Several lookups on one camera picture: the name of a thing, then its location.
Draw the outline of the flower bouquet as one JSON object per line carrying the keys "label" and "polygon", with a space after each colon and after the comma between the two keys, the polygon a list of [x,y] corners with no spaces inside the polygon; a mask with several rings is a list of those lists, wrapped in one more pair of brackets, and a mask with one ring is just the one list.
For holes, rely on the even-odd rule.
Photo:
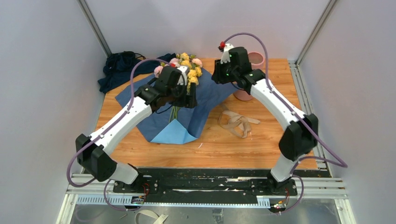
{"label": "flower bouquet", "polygon": [[171,89],[172,94],[177,98],[172,103],[169,122],[178,119],[178,112],[182,107],[193,108],[196,106],[195,93],[196,87],[199,85],[198,78],[202,76],[202,62],[194,55],[187,53],[175,54],[168,63],[160,62],[160,65],[154,69],[155,78],[159,78],[163,74],[166,66],[181,71],[181,75],[177,78],[177,85]]}

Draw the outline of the blue wrapping paper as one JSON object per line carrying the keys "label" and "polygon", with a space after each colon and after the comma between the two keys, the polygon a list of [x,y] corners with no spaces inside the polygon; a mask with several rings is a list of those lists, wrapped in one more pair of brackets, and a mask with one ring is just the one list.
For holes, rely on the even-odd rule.
{"label": "blue wrapping paper", "polygon": [[216,84],[208,71],[202,72],[196,89],[197,106],[180,108],[176,118],[169,104],[161,107],[163,113],[153,113],[137,125],[146,141],[181,145],[200,137],[210,111],[236,91],[231,83]]}

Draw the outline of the tan ribbon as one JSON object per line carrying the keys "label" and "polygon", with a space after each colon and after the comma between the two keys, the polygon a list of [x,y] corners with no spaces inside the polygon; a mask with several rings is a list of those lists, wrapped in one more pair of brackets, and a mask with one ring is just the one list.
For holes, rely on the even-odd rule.
{"label": "tan ribbon", "polygon": [[[220,104],[222,109],[221,114],[218,117],[218,125],[237,136],[238,138],[245,139],[249,133],[251,133],[251,124],[260,124],[261,122],[257,119],[250,118],[233,112],[225,106],[224,103]],[[228,116],[227,123],[222,123],[223,116]]]}

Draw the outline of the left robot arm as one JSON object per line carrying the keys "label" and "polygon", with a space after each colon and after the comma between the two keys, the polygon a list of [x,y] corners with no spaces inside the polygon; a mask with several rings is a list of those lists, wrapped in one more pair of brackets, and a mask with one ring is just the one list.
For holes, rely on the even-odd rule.
{"label": "left robot arm", "polygon": [[166,105],[193,108],[196,106],[196,84],[188,83],[188,66],[166,66],[156,80],[140,86],[130,101],[109,122],[91,135],[76,138],[73,158],[93,176],[103,182],[125,183],[132,193],[143,187],[142,175],[132,165],[113,160],[110,155],[121,140],[140,122]]}

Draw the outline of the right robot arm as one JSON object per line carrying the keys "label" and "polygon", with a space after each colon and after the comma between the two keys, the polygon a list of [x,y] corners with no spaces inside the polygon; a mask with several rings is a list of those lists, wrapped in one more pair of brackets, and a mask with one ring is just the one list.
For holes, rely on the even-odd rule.
{"label": "right robot arm", "polygon": [[279,141],[280,157],[267,175],[265,186],[278,195],[291,179],[298,159],[317,146],[318,118],[305,114],[288,101],[261,69],[253,69],[244,47],[222,43],[220,59],[215,60],[212,80],[217,84],[237,84],[260,101],[279,122],[284,133]]}

